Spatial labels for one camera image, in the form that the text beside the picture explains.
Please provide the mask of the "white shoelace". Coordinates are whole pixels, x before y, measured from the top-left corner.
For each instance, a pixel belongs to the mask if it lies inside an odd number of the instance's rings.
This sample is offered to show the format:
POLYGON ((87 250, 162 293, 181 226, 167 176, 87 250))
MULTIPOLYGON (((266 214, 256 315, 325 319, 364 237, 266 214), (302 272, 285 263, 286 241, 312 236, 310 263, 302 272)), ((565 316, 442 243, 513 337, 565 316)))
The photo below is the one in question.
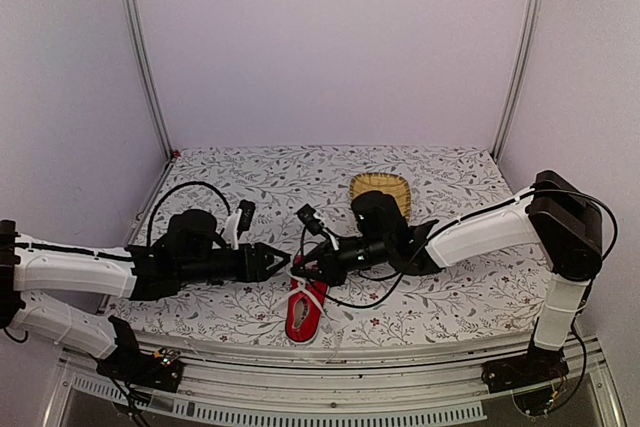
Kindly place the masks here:
POLYGON ((284 309, 284 335, 287 346, 294 349, 295 357, 306 363, 317 365, 338 364, 341 347, 340 335, 334 320, 326 312, 325 300, 329 288, 326 284, 313 281, 293 273, 292 267, 285 267, 288 290, 274 303, 270 312, 284 309), (322 353, 308 353, 325 322, 330 333, 330 347, 322 353))

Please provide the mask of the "red canvas sneaker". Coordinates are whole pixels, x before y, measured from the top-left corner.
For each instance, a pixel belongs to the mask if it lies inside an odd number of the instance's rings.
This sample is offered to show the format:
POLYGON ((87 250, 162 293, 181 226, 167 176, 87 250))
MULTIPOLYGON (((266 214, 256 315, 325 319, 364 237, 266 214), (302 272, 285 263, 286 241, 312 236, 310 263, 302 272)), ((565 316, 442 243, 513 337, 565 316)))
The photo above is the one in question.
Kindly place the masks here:
POLYGON ((308 344, 317 334, 329 287, 321 282, 296 279, 290 274, 286 298, 285 333, 295 344, 308 344))

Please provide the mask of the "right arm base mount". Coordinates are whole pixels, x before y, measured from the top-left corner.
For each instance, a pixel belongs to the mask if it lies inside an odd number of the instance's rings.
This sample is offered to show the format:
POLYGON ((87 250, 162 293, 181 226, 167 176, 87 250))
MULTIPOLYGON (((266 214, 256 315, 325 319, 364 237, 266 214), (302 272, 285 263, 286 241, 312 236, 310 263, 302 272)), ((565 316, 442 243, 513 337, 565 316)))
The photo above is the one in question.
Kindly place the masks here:
POLYGON ((554 406, 568 374, 562 353, 540 351, 485 362, 481 380, 490 393, 511 391, 521 413, 538 417, 554 406))

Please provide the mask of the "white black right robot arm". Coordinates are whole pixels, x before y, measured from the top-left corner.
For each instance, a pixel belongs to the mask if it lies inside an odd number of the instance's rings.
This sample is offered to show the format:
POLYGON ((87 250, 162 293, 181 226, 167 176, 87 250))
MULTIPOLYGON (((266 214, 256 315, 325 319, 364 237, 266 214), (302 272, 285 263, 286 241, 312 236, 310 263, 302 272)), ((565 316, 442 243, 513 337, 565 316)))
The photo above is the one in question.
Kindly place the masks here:
POLYGON ((537 383, 552 371, 590 285, 609 253, 603 245, 608 206, 551 170, 507 200, 439 225, 409 225, 396 198, 381 190, 351 201, 358 235, 339 237, 305 205, 297 212, 303 231, 324 240, 301 251, 290 269, 307 287, 344 283, 348 273, 387 263, 399 276, 435 274, 463 260, 505 248, 538 245, 551 267, 551 280, 527 353, 517 374, 537 383))

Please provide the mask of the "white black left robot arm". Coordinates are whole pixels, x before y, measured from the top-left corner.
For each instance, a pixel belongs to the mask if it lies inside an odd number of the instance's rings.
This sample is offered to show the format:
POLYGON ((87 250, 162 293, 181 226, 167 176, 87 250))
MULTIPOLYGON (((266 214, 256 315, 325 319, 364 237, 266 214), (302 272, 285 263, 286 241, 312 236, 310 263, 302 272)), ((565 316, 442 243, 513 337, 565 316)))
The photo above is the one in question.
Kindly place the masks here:
POLYGON ((262 242, 240 242, 249 225, 249 215, 237 211, 219 229, 212 214, 190 209, 172 216, 166 232, 149 246, 89 248, 47 244, 4 219, 1 325, 109 359, 126 380, 141 380, 149 362, 126 321, 86 313, 49 291, 142 302, 172 297, 190 283, 266 281, 291 257, 262 242))

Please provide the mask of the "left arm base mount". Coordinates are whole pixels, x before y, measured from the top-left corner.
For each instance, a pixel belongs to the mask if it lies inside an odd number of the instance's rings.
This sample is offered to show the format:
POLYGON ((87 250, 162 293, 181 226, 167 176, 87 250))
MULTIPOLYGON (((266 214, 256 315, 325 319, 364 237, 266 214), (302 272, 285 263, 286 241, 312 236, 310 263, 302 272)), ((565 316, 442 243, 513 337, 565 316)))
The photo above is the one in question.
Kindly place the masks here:
POLYGON ((97 359, 96 363, 96 371, 100 375, 127 385, 169 393, 178 391, 185 369, 181 360, 123 347, 117 347, 108 357, 97 359))

